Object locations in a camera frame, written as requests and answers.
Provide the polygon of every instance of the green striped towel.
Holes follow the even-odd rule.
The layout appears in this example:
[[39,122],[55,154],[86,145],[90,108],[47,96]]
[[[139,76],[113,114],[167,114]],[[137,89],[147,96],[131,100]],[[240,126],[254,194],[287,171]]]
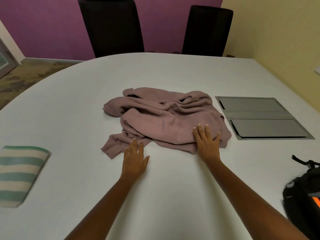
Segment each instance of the green striped towel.
[[36,146],[8,146],[0,150],[0,207],[22,204],[50,152]]

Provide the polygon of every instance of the door frame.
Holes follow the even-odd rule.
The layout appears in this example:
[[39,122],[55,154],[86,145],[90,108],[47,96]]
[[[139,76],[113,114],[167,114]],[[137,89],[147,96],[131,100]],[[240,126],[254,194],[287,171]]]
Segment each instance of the door frame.
[[7,60],[8,64],[0,69],[0,79],[18,66],[18,62],[0,39],[0,54]]

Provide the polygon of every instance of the pink sweater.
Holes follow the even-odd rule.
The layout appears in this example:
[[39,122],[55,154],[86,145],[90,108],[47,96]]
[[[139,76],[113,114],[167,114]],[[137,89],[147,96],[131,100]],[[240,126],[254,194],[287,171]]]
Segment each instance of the pink sweater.
[[215,137],[221,132],[220,147],[226,147],[231,133],[224,117],[212,105],[210,96],[200,91],[168,92],[156,88],[129,88],[123,97],[107,102],[103,110],[121,117],[122,133],[110,135],[101,148],[111,159],[124,152],[130,141],[197,153],[192,129],[198,124],[210,127]]

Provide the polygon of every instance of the door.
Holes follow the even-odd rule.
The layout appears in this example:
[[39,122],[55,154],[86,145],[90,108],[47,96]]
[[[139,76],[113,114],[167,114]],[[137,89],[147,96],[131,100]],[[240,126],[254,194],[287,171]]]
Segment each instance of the door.
[[0,40],[0,78],[15,68],[17,64]]

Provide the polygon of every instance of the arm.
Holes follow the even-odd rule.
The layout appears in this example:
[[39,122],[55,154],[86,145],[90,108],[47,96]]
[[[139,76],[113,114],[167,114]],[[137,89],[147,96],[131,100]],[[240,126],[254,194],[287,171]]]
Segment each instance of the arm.
[[220,160],[220,133],[212,140],[208,125],[193,129],[198,155],[208,166],[254,240],[308,240],[287,218],[230,171]]
[[75,227],[65,240],[105,240],[136,180],[146,170],[149,156],[143,159],[143,143],[130,143],[124,152],[120,179]]

